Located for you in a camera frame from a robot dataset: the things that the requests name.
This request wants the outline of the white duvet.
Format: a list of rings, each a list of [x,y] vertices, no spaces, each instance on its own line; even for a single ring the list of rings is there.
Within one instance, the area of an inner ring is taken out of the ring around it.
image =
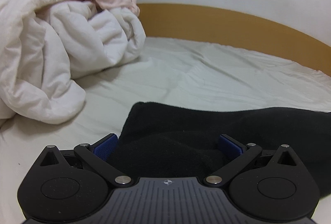
[[[1,122],[48,124],[85,104],[78,78],[134,61],[145,32],[127,8],[95,0],[1,0]]]

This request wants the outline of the wooden bed headboard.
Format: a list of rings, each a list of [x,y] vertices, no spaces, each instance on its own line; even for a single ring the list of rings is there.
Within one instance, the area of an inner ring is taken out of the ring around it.
[[[143,3],[139,19],[148,37],[218,43],[283,59],[330,75],[330,46],[268,19],[199,5]]]

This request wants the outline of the white bed sheet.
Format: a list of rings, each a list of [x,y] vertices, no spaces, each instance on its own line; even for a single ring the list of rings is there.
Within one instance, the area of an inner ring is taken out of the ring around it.
[[[16,115],[1,127],[1,223],[22,223],[17,190],[43,148],[119,134],[136,102],[206,111],[293,107],[330,111],[330,77],[291,60],[219,44],[148,38],[135,61],[83,77],[85,106],[49,125]]]

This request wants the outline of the black fleece garment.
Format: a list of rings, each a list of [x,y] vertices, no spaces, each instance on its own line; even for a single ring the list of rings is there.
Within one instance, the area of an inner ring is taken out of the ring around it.
[[[205,178],[231,161],[219,137],[272,150],[290,145],[330,194],[330,113],[286,107],[198,111],[154,102],[133,105],[107,162],[131,177]]]

